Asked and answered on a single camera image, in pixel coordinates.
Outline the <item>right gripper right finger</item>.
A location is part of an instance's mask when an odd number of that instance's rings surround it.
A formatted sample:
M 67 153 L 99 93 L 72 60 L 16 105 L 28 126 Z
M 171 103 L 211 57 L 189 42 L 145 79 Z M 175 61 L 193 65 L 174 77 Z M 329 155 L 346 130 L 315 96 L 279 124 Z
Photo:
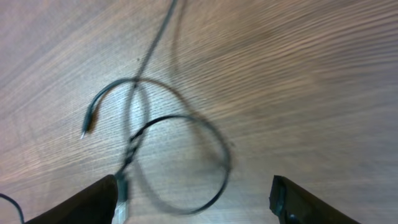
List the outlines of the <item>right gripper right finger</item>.
M 280 175 L 273 178 L 269 203 L 280 224 L 359 224 Z

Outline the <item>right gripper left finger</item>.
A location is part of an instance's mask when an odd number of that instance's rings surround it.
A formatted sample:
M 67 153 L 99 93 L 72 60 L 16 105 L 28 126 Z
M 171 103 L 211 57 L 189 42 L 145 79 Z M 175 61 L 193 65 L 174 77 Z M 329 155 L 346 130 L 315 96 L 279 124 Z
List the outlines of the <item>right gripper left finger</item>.
M 118 200 L 118 186 L 107 175 L 28 224 L 111 224 Z

